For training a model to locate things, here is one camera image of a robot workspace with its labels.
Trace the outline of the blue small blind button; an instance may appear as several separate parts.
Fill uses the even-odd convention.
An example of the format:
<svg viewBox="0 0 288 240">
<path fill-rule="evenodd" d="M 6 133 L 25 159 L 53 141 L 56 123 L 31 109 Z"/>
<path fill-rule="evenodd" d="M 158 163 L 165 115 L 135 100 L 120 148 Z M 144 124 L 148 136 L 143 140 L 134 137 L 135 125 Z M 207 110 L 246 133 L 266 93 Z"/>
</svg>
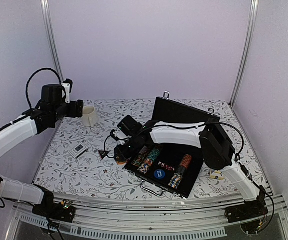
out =
<svg viewBox="0 0 288 240">
<path fill-rule="evenodd" d="M 154 171 L 153 176 L 157 179 L 157 180 L 162 180 L 165 178 L 166 176 L 166 172 L 163 169 L 157 169 Z"/>
</svg>

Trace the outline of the black poker case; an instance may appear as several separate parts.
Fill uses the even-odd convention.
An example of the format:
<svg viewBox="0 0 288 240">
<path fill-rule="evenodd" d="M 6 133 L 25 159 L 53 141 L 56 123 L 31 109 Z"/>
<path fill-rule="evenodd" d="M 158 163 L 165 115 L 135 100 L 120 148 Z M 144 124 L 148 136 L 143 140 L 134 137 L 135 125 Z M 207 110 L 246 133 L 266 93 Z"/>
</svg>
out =
<svg viewBox="0 0 288 240">
<path fill-rule="evenodd" d="M 220 117 L 164 97 L 155 99 L 152 119 L 127 133 L 121 152 L 125 169 L 164 191 L 188 198 L 204 163 L 200 142 L 204 123 Z"/>
</svg>

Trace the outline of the orange big blind button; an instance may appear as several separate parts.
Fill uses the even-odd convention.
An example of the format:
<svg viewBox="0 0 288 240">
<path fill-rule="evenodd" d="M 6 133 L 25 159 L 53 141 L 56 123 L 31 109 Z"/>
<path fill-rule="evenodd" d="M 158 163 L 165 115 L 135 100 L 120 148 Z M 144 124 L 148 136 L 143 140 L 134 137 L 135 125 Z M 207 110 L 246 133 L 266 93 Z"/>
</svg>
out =
<svg viewBox="0 0 288 240">
<path fill-rule="evenodd" d="M 126 163 L 126 161 L 125 161 L 125 160 L 117 160 L 116 163 L 117 163 L 118 165 L 123 165 L 123 164 Z"/>
</svg>

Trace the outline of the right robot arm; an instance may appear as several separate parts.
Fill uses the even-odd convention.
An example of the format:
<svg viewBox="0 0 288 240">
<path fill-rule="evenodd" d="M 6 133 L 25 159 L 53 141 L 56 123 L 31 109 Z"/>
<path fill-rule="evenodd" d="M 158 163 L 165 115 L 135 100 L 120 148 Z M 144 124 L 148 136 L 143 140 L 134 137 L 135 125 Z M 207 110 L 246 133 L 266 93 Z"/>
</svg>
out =
<svg viewBox="0 0 288 240">
<path fill-rule="evenodd" d="M 253 218 L 262 210 L 260 199 L 265 197 L 266 191 L 254 182 L 252 174 L 240 162 L 241 153 L 236 152 L 223 129 L 224 125 L 214 118 L 196 123 L 150 120 L 141 125 L 128 115 L 118 125 L 126 138 L 115 147 L 114 158 L 125 161 L 149 145 L 175 144 L 198 148 L 204 163 L 210 169 L 222 172 L 237 188 L 246 202 L 242 213 L 246 218 Z"/>
</svg>

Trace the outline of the cream ceramic mug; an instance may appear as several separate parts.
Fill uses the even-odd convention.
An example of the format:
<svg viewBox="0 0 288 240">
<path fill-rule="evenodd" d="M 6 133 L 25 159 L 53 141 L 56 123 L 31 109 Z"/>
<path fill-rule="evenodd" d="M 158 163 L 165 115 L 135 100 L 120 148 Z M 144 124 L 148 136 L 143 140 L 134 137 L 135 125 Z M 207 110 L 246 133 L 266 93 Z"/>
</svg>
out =
<svg viewBox="0 0 288 240">
<path fill-rule="evenodd" d="M 93 128 L 99 122 L 96 108 L 94 106 L 84 106 L 81 121 L 84 126 Z"/>
</svg>

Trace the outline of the green poker chip row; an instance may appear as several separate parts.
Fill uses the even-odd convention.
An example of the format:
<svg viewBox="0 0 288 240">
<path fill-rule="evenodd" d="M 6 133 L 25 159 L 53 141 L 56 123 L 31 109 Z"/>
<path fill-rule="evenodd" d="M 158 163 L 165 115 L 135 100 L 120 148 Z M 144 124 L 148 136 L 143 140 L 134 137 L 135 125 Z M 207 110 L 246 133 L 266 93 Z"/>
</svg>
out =
<svg viewBox="0 0 288 240">
<path fill-rule="evenodd" d="M 131 162 L 131 164 L 135 167 L 139 167 L 143 161 L 146 159 L 148 154 L 151 152 L 151 147 L 144 146 L 136 156 L 136 158 Z"/>
</svg>

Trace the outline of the teal orange chip row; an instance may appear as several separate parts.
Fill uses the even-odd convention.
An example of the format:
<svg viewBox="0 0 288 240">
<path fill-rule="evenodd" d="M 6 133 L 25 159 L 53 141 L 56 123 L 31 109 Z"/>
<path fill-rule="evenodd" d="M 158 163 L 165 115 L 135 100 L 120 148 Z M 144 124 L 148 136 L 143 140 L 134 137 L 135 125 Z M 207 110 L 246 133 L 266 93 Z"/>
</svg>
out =
<svg viewBox="0 0 288 240">
<path fill-rule="evenodd" d="M 148 156 L 145 158 L 143 163 L 140 165 L 140 167 L 137 169 L 137 171 L 146 174 L 149 171 L 150 167 L 155 162 L 155 160 L 160 155 L 162 149 L 163 149 L 162 145 L 157 145 L 156 147 L 154 147 L 148 154 Z"/>
</svg>

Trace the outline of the red black triangular card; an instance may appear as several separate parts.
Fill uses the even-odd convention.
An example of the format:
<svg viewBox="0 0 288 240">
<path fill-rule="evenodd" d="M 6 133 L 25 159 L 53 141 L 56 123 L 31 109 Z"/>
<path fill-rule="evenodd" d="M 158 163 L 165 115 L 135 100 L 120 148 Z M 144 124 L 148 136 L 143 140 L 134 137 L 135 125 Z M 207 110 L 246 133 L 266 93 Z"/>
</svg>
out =
<svg viewBox="0 0 288 240">
<path fill-rule="evenodd" d="M 98 154 L 99 154 L 100 158 L 103 160 L 105 157 L 108 156 L 109 151 L 105 151 L 105 150 L 98 150 Z"/>
</svg>

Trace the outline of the white playing card box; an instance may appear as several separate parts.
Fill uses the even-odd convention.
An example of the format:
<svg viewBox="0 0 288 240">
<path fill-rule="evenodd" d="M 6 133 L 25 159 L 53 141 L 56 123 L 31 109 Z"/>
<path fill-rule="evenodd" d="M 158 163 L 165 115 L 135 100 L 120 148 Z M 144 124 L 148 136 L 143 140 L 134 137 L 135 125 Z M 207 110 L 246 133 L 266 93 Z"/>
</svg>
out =
<svg viewBox="0 0 288 240">
<path fill-rule="evenodd" d="M 77 144 L 75 147 L 73 147 L 71 150 L 68 151 L 68 153 L 74 158 L 74 159 L 78 159 L 79 157 L 81 157 L 84 153 L 86 153 L 88 151 L 88 147 L 83 144 L 83 143 L 79 143 Z"/>
</svg>

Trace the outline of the red dice row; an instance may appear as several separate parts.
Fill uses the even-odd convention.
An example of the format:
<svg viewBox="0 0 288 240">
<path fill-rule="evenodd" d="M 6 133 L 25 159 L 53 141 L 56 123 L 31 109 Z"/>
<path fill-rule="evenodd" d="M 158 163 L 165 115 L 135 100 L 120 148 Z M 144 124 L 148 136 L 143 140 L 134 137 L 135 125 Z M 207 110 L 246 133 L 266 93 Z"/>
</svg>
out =
<svg viewBox="0 0 288 240">
<path fill-rule="evenodd" d="M 170 166 L 170 165 L 168 165 L 168 164 L 166 164 L 166 163 L 164 163 L 164 162 L 159 161 L 157 165 L 158 165 L 159 167 L 165 169 L 165 170 L 172 171 L 172 172 L 175 171 L 175 168 L 174 168 L 174 167 L 172 167 L 172 166 Z"/>
</svg>

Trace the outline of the orange blue chip row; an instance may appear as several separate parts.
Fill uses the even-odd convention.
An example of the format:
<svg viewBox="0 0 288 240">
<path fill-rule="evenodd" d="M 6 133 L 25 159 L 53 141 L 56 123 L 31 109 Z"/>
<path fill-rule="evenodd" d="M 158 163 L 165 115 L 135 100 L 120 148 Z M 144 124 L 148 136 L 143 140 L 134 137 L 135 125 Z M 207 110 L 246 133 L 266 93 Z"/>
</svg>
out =
<svg viewBox="0 0 288 240">
<path fill-rule="evenodd" d="M 192 156 L 189 154 L 186 154 L 183 156 L 178 168 L 176 169 L 173 177 L 171 178 L 170 182 L 168 183 L 168 186 L 177 189 L 181 183 L 181 181 L 184 178 L 185 172 L 188 170 L 190 164 L 192 162 Z"/>
</svg>

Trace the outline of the aluminium frame post left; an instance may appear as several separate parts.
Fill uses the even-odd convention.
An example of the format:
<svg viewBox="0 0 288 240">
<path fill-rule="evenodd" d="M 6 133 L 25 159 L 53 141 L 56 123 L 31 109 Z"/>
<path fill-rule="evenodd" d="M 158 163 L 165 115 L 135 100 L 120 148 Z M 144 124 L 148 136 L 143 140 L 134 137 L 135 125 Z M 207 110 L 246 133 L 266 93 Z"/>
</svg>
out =
<svg viewBox="0 0 288 240">
<path fill-rule="evenodd" d="M 60 64 L 60 59 L 57 51 L 56 40 L 54 35 L 54 30 L 52 26 L 52 19 L 51 19 L 51 11 L 50 5 L 48 0 L 41 0 L 41 11 L 43 22 L 46 30 L 46 36 L 49 44 L 50 54 L 52 57 L 53 65 L 55 70 L 57 71 L 61 81 L 64 81 L 63 72 Z"/>
</svg>

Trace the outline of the aluminium frame post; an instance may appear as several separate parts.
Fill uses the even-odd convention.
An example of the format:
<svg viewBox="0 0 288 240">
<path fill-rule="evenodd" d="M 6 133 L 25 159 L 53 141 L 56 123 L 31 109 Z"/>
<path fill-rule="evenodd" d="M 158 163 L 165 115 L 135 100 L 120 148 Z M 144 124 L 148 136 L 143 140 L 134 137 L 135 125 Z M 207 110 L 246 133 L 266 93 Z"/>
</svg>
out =
<svg viewBox="0 0 288 240">
<path fill-rule="evenodd" d="M 49 44 L 50 54 L 52 57 L 53 65 L 55 70 L 57 71 L 61 81 L 64 81 L 63 72 L 60 64 L 60 59 L 57 51 L 56 40 L 54 35 L 54 30 L 52 26 L 52 19 L 51 19 L 51 11 L 50 5 L 48 0 L 41 0 L 41 11 L 43 22 L 46 30 L 46 36 Z"/>
<path fill-rule="evenodd" d="M 229 101 L 229 105 L 231 106 L 231 108 L 235 107 L 242 86 L 242 81 L 246 70 L 248 56 L 250 53 L 250 48 L 252 45 L 253 35 L 256 27 L 258 8 L 259 0 L 251 0 L 243 51 L 237 71 L 236 80 Z"/>
</svg>

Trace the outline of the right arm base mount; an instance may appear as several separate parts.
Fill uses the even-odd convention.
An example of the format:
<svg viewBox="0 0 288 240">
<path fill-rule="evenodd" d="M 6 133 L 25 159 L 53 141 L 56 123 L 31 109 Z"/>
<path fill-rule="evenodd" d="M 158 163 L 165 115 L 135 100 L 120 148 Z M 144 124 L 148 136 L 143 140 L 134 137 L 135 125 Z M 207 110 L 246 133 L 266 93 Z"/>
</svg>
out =
<svg viewBox="0 0 288 240">
<path fill-rule="evenodd" d="M 268 208 L 259 200 L 245 201 L 243 204 L 225 208 L 224 216 L 229 223 L 235 223 L 268 214 Z"/>
</svg>

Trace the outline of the aluminium frame post right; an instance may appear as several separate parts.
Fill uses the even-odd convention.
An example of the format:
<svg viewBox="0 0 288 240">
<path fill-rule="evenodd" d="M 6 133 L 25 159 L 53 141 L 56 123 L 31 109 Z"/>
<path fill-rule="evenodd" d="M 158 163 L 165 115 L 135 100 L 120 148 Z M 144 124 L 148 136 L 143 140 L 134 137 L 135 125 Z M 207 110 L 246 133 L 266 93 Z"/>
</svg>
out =
<svg viewBox="0 0 288 240">
<path fill-rule="evenodd" d="M 231 106 L 231 108 L 235 107 L 242 86 L 242 81 L 246 70 L 248 56 L 250 53 L 250 48 L 252 45 L 253 35 L 256 27 L 258 8 L 259 0 L 251 0 L 243 51 L 237 71 L 236 80 L 229 101 L 229 105 Z"/>
</svg>

